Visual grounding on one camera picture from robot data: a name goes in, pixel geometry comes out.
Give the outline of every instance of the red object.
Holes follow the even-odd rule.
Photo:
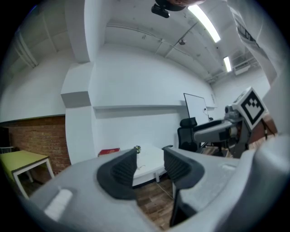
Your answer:
[[[118,151],[120,151],[120,148],[105,149],[105,150],[101,150],[99,155],[107,155],[107,154],[118,152]]]

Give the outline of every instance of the table leg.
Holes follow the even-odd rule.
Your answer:
[[[50,166],[49,159],[46,160],[46,166],[48,168],[48,171],[49,171],[49,174],[50,174],[51,178],[54,178],[53,170],[52,170],[52,168]]]
[[[172,182],[172,194],[173,194],[173,198],[175,199],[175,195],[176,195],[176,186],[174,185],[173,182]]]
[[[154,173],[156,182],[159,183],[160,179],[159,179],[159,174],[157,172]]]
[[[18,175],[17,175],[16,173],[13,173],[13,176],[14,176],[15,182],[16,182],[18,188],[20,189],[20,192],[22,193],[22,195],[23,195],[26,199],[29,199],[29,198],[28,198],[28,195],[26,194],[24,188],[23,188],[22,185],[21,185],[21,182],[20,182],[20,180],[19,180],[19,178],[18,178]]]
[[[33,179],[29,170],[26,171],[26,174],[28,175],[30,182],[33,182]]]

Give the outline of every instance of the ceiling light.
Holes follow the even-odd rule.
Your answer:
[[[188,7],[188,9],[198,18],[198,20],[204,25],[206,30],[208,30],[214,42],[218,42],[221,40],[212,22],[208,19],[206,14],[200,9],[198,5],[191,5]]]
[[[230,63],[230,59],[229,59],[229,57],[228,57],[228,56],[225,57],[225,58],[223,59],[223,61],[224,61],[225,65],[226,65],[227,72],[230,72],[230,71],[232,70],[232,67],[231,67],[231,63]]]

